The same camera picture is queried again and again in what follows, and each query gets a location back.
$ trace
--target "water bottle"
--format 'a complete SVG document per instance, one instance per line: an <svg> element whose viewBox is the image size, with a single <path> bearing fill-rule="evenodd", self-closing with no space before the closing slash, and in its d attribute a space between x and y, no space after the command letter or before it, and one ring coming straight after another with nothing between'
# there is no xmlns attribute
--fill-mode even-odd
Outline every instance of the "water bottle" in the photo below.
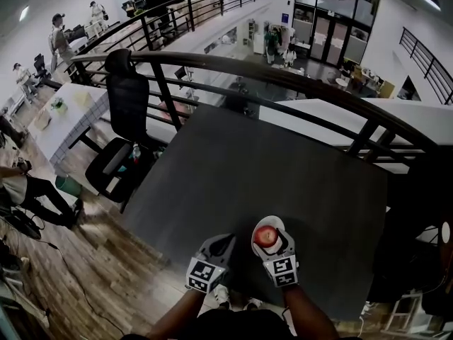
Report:
<svg viewBox="0 0 453 340"><path fill-rule="evenodd" d="M140 156L142 152L140 151L139 144L134 144L134 149L132 150L132 157L134 158L134 164L139 163Z"/></svg>

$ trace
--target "glass wall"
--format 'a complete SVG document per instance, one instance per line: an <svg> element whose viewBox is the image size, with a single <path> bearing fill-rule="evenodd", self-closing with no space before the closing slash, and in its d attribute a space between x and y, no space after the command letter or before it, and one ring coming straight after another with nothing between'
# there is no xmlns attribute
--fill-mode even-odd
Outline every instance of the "glass wall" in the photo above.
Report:
<svg viewBox="0 0 453 340"><path fill-rule="evenodd" d="M350 28L344 58L360 63L378 6L379 0L295 0L293 28L300 41L309 43L320 11L338 16Z"/></svg>

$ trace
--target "green bucket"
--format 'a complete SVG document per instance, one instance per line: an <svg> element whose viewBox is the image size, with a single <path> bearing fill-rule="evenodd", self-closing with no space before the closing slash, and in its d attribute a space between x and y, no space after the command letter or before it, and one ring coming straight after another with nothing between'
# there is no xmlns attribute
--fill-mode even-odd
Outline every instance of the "green bucket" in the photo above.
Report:
<svg viewBox="0 0 453 340"><path fill-rule="evenodd" d="M75 196L76 198L80 196L82 191L82 185L77 183L77 181L70 176L67 176L66 178L57 176L55 179L55 186L58 190L64 191L65 193Z"/></svg>

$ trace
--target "wooden floor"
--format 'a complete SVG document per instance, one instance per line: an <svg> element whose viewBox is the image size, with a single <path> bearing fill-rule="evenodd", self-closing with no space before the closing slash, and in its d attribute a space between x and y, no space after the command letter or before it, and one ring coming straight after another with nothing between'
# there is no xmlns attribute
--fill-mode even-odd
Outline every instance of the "wooden floor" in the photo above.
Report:
<svg viewBox="0 0 453 340"><path fill-rule="evenodd" d="M28 125L53 93L51 89L41 89L32 108L20 109L19 120ZM98 140L100 145L113 135L104 131L102 140ZM15 155L10 143L0 150L0 158L8 155ZM33 163L32 176L55 180L53 168L31 137L20 155ZM82 162L83 166L94 155L78 143L67 158L68 165ZM62 195L69 203L74 202L70 195ZM88 191L83 192L82 199L84 212L72 231L50 223L42 231L42 240L56 245L62 254L0 221L0 235L7 235L11 251L30 258L30 299L42 309L50 310L52 339L106 340L119 339L122 333L146 334L183 295L185 279L168 269L162 255L121 228L122 217L116 205ZM41 220L34 220L42 226ZM210 295L202 311L216 307ZM279 313L283 310L267 307ZM381 310L373 323L365 326L365 331L368 326L371 330L363 338L376 338L386 313L387 308ZM350 336L358 334L360 325L359 319L354 323L337 323L342 334Z"/></svg>

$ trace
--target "red apple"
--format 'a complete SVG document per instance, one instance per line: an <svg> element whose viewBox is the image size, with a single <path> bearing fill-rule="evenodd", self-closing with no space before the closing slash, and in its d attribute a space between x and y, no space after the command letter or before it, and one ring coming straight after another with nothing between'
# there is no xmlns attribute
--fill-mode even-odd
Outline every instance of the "red apple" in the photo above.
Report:
<svg viewBox="0 0 453 340"><path fill-rule="evenodd" d="M270 225L263 225L256 230L253 241L260 247L269 248L277 243L277 239L277 230Z"/></svg>

